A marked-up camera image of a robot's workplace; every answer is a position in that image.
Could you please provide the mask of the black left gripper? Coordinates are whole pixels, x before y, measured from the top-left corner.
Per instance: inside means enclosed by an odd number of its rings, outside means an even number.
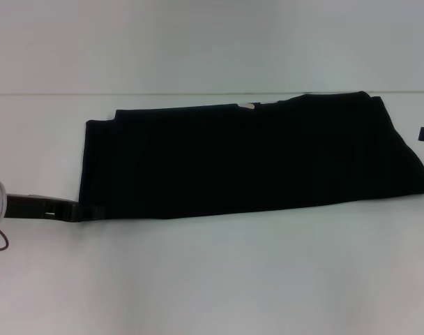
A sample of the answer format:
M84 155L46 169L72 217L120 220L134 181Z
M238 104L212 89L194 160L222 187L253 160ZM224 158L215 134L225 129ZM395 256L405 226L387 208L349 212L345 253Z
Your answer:
M45 219L63 222L107 219L103 206L83 206L78 202L35 195L8 195L5 218Z

